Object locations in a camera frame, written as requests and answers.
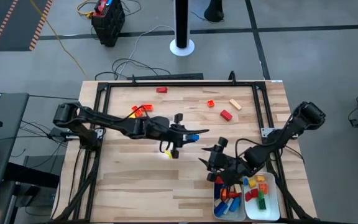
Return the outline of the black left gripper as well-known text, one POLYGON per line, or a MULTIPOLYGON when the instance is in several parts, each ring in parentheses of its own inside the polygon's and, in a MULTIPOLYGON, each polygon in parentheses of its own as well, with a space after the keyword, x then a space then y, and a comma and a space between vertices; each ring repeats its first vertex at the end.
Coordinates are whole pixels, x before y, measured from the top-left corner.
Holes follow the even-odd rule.
POLYGON ((170 126, 170 121, 161 116, 156 116, 149 119, 150 124, 150 132, 149 137, 153 137, 156 140, 160 141, 162 144, 164 141, 168 142, 168 145, 172 144, 172 149, 170 151, 170 155, 173 159, 179 158, 178 148, 183 147, 183 134, 191 135, 191 134, 201 134, 206 133, 208 129, 201 130, 187 130, 183 129, 181 133, 178 128, 182 128, 183 126, 180 122, 183 120, 183 114, 178 113, 174 116, 174 124, 170 126))

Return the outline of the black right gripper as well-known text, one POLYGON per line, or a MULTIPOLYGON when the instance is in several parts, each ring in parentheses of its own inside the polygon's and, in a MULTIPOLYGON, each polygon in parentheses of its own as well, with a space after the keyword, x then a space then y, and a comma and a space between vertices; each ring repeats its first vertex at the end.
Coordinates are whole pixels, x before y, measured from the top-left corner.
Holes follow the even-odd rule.
POLYGON ((199 160, 209 171, 208 181, 215 182, 219 177, 224 185, 240 184, 240 178, 250 175, 251 168, 245 160, 223 153, 227 144, 228 140, 220 137, 214 146, 202 148, 202 150, 210 152, 209 159, 206 161, 199 158, 199 160))

